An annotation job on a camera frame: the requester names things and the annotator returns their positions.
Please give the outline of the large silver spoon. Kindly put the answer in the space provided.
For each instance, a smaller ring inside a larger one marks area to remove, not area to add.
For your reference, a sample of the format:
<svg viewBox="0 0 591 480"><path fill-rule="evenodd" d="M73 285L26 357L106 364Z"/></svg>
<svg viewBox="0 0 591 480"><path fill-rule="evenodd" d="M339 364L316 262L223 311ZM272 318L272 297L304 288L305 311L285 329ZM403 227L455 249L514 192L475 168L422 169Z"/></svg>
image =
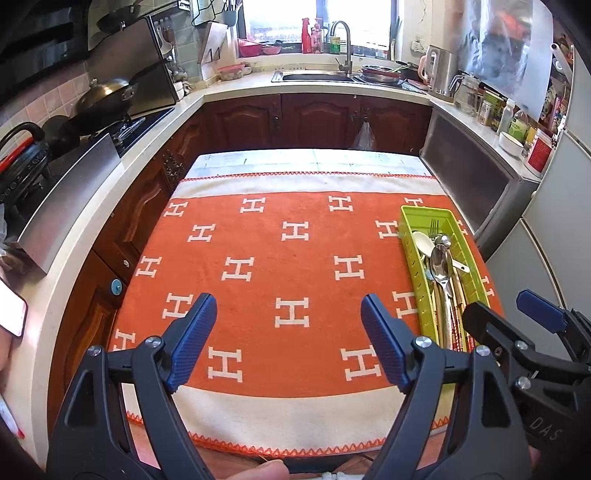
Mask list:
<svg viewBox="0 0 591 480"><path fill-rule="evenodd" d="M454 347L454 304L447 253L443 245L435 245L430 257L430 269L436 284L442 345L451 350Z"/></svg>

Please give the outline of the lime green utensil tray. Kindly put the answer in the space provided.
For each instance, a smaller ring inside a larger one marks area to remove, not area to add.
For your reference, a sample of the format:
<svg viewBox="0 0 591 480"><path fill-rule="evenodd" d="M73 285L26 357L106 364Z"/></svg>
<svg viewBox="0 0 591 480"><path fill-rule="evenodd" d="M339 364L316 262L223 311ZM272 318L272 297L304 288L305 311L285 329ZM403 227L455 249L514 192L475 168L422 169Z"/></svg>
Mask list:
<svg viewBox="0 0 591 480"><path fill-rule="evenodd" d="M470 352L476 340L462 323L466 307L495 308L496 292L466 230L447 209L403 206L399 234L423 335L446 349Z"/></svg>

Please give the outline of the silver fork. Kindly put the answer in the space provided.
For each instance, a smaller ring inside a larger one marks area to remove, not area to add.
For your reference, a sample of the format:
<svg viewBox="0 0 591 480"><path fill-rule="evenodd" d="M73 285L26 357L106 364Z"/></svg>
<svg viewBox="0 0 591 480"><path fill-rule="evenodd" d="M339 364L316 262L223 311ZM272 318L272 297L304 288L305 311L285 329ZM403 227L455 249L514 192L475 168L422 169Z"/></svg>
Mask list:
<svg viewBox="0 0 591 480"><path fill-rule="evenodd" d="M435 218L431 220L430 227L429 227L429 237L436 241L436 239L441 235L439 221Z"/></svg>

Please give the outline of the smartphone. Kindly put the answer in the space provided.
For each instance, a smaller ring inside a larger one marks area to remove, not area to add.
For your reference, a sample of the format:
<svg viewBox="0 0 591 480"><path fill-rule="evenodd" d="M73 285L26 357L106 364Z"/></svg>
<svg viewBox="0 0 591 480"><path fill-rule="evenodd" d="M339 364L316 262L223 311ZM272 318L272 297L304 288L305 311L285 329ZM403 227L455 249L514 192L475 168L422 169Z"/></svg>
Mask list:
<svg viewBox="0 0 591 480"><path fill-rule="evenodd" d="M14 337L23 335L27 318L26 301L14 292L5 280L0 280L0 325Z"/></svg>

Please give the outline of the red canister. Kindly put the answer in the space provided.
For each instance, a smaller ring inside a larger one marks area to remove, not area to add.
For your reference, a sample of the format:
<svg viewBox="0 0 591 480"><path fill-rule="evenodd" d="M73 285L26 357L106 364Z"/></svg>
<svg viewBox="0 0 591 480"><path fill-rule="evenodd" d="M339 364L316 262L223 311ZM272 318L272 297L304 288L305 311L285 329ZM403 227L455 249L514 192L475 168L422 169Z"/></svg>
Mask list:
<svg viewBox="0 0 591 480"><path fill-rule="evenodd" d="M533 137L526 160L528 170L541 178L553 151L552 138L543 130L538 129Z"/></svg>

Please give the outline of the white bowl on counter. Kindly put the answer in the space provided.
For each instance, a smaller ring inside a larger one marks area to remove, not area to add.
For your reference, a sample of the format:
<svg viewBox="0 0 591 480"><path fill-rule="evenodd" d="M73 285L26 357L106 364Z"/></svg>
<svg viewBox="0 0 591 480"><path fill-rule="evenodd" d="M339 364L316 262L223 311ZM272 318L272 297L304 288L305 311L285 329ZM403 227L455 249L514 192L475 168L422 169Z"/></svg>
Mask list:
<svg viewBox="0 0 591 480"><path fill-rule="evenodd" d="M523 144L511 136L508 132L501 132L498 138L499 147L512 157L520 157Z"/></svg>

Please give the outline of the orange H-pattern cloth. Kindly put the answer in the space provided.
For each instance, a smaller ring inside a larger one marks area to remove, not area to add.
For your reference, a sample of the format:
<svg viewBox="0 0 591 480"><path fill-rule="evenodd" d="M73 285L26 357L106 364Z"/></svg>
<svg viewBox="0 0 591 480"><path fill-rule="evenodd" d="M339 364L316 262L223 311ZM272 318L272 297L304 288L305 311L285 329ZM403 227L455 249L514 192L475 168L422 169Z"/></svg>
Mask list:
<svg viewBox="0 0 591 480"><path fill-rule="evenodd" d="M360 307L376 294L421 333L401 231L432 221L464 234L428 174L188 175L140 257L109 347L163 333L211 294L214 328L174 394L195 443L266 457L376 450L404 397Z"/></svg>

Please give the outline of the electric kettle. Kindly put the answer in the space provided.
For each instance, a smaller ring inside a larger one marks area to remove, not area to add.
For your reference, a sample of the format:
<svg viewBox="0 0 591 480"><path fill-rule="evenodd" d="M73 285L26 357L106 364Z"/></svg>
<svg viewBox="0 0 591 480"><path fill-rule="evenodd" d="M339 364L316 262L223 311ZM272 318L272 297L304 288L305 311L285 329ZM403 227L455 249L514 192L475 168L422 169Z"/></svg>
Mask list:
<svg viewBox="0 0 591 480"><path fill-rule="evenodd" d="M451 96L451 84L457 72L458 55L434 45L429 46L418 67L418 74L428 91L441 98Z"/></svg>

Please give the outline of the black red kettle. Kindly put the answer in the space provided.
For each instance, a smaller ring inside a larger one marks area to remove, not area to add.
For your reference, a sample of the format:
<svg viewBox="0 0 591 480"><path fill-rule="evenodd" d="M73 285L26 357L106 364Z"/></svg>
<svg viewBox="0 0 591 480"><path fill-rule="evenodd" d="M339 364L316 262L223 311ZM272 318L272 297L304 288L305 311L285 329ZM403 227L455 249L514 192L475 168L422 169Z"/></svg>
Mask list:
<svg viewBox="0 0 591 480"><path fill-rule="evenodd" d="M50 150L45 132L33 122L23 122L12 128L2 139L1 148L17 134L27 131L30 139L23 148L17 147L1 163L1 203L8 210L30 188L50 161Z"/></svg>

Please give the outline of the gas stove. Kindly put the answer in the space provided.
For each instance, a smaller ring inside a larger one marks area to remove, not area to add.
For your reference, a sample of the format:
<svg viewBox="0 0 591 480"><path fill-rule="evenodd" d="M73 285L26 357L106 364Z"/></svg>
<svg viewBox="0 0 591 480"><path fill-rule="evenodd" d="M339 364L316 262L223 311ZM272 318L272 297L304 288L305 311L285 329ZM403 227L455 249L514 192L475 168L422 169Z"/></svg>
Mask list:
<svg viewBox="0 0 591 480"><path fill-rule="evenodd" d="M141 117L126 117L106 128L117 154L122 157L154 125L169 115L172 108L159 110Z"/></svg>

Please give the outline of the black wok on stove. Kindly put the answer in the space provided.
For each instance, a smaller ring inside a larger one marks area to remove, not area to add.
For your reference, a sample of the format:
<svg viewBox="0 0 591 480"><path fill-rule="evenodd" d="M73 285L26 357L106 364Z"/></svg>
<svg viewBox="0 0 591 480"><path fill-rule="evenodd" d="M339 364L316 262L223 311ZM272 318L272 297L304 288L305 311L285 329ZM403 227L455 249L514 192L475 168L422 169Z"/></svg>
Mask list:
<svg viewBox="0 0 591 480"><path fill-rule="evenodd" d="M89 89L76 101L70 116L53 116L42 126L47 136L95 134L120 121L130 110L138 85L114 78L105 82L93 79Z"/></svg>

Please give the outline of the stainless steel sink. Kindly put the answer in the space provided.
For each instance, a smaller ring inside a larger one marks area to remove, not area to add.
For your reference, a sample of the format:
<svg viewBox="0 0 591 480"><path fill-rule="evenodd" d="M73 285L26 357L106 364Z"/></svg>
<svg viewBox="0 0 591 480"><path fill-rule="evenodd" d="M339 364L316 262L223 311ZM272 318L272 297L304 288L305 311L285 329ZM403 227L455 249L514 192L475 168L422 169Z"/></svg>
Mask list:
<svg viewBox="0 0 591 480"><path fill-rule="evenodd" d="M276 70L270 80L271 83L286 82L329 82L329 83L353 83L355 80L351 76L342 74L342 72L324 72L324 71L293 71L284 72Z"/></svg>

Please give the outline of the red bottle on windowsill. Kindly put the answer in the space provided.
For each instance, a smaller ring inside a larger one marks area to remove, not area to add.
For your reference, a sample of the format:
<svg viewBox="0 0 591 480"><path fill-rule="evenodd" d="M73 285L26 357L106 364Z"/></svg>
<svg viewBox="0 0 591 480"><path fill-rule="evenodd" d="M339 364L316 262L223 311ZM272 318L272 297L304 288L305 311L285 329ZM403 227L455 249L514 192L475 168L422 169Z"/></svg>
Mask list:
<svg viewBox="0 0 591 480"><path fill-rule="evenodd" d="M304 54L311 54L311 33L310 33L310 19L304 17L301 19L301 52Z"/></svg>

